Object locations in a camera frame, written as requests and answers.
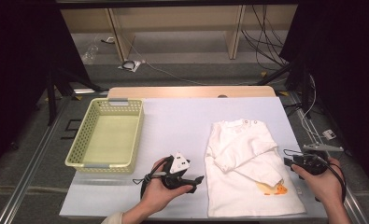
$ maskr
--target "person's right hand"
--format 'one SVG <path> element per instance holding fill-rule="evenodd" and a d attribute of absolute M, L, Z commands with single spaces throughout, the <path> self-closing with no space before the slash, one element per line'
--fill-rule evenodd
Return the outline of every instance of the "person's right hand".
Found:
<path fill-rule="evenodd" d="M 334 158 L 329 158 L 329 162 L 338 167 L 340 166 L 339 161 Z M 332 165 L 332 168 L 343 179 L 343 175 L 338 167 Z M 342 201 L 343 192 L 341 184 L 330 170 L 326 170 L 321 175 L 312 175 L 298 165 L 294 164 L 291 168 L 306 181 L 306 184 L 322 203 L 326 203 L 327 201 Z"/>
<path fill-rule="evenodd" d="M 329 158 L 329 162 L 339 167 L 338 160 Z M 341 179 L 343 179 L 340 169 L 335 165 L 331 167 L 340 175 Z M 326 170 L 321 175 L 312 175 L 298 165 L 292 165 L 291 168 L 295 173 L 303 177 L 315 196 L 323 203 L 330 224 L 351 223 L 347 210 L 342 203 L 343 192 L 341 184 L 333 172 Z"/>

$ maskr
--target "metal rod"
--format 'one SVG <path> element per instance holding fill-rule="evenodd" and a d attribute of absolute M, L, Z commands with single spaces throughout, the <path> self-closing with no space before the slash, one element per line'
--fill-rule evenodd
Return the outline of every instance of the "metal rod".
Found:
<path fill-rule="evenodd" d="M 30 160 L 29 165 L 27 166 L 23 176 L 21 177 L 21 180 L 19 181 L 19 184 L 13 191 L 5 208 L 3 209 L 3 212 L 0 215 L 0 224 L 11 223 L 16 213 L 18 212 L 21 202 L 25 196 L 25 193 L 31 181 L 33 180 L 33 177 L 38 169 L 39 164 L 42 161 L 42 158 L 44 157 L 45 152 L 47 151 L 47 148 L 50 144 L 51 136 L 59 123 L 62 111 L 66 108 L 68 102 L 69 102 L 68 97 L 66 97 L 65 99 L 63 98 L 62 107 L 60 109 L 60 112 L 57 114 L 56 120 L 53 121 L 53 123 L 45 131 L 41 139 L 41 142 L 39 143 L 35 151 L 35 154 L 33 155 L 33 158 Z"/>

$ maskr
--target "tripod leg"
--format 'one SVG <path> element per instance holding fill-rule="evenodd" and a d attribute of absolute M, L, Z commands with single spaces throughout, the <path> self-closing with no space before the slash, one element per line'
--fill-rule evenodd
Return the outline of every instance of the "tripod leg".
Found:
<path fill-rule="evenodd" d="M 52 122 L 56 118 L 56 97 L 55 97 L 55 89 L 53 86 L 53 73 L 50 70 L 47 73 L 47 94 L 48 94 L 48 105 L 50 109 L 50 121 L 48 125 L 50 126 Z"/>
<path fill-rule="evenodd" d="M 85 80 L 85 79 L 83 79 L 81 77 L 75 76 L 75 75 L 73 75 L 73 74 L 71 74 L 71 73 L 69 73 L 69 72 L 67 72 L 67 71 L 65 71 L 63 69 L 58 69 L 58 72 L 60 72 L 60 74 L 66 76 L 66 77 L 69 77 L 69 78 L 75 80 L 76 82 L 81 83 L 82 85 L 84 85 L 86 87 L 91 88 L 94 91 L 109 91 L 109 89 L 107 89 L 107 88 L 99 87 L 99 86 L 91 83 L 90 81 Z"/>
<path fill-rule="evenodd" d="M 285 66 L 281 67 L 279 70 L 277 70 L 275 73 L 273 73 L 271 76 L 268 76 L 264 78 L 263 80 L 257 82 L 255 86 L 263 86 L 268 84 L 270 81 L 274 80 L 277 77 L 282 76 L 283 74 L 289 72 L 294 67 L 294 62 L 288 63 Z"/>

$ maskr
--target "forearm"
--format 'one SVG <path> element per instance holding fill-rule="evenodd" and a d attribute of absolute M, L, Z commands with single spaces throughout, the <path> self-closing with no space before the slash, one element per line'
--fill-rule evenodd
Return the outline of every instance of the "forearm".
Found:
<path fill-rule="evenodd" d="M 328 200 L 323 202 L 323 206 L 327 212 L 329 224 L 347 224 L 351 223 L 345 206 L 339 200 Z"/>
<path fill-rule="evenodd" d="M 137 224 L 152 215 L 154 212 L 150 211 L 148 207 L 142 203 L 125 212 L 122 216 L 122 224 Z"/>

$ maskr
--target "sleeve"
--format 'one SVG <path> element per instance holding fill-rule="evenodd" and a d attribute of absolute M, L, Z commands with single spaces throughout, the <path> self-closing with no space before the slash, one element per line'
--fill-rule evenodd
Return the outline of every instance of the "sleeve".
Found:
<path fill-rule="evenodd" d="M 116 212 L 107 217 L 102 224 L 122 224 L 122 215 L 123 212 Z"/>

